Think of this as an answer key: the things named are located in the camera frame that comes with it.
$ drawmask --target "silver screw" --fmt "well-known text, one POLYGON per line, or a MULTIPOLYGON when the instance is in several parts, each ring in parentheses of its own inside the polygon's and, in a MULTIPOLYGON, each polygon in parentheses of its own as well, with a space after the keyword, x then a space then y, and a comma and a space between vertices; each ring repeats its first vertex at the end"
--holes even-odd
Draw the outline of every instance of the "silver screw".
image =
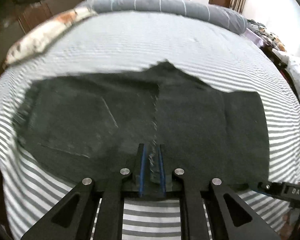
POLYGON ((130 170, 129 170, 128 168, 123 168, 123 169, 120 170, 120 173, 121 173, 122 175, 127 175, 127 174, 130 173, 130 170))
POLYGON ((212 179, 212 183, 213 183, 214 185, 221 185, 222 181, 221 181, 221 179, 214 178, 214 179, 212 179))
POLYGON ((89 185, 89 184, 91 184, 91 182, 92 182, 92 179, 90 179, 90 178, 85 178, 82 180, 82 184, 84 184, 84 185, 89 185))
POLYGON ((177 168, 174 170, 174 173, 177 174, 177 175, 182 175, 185 173, 184 169, 181 169, 181 168, 177 168))

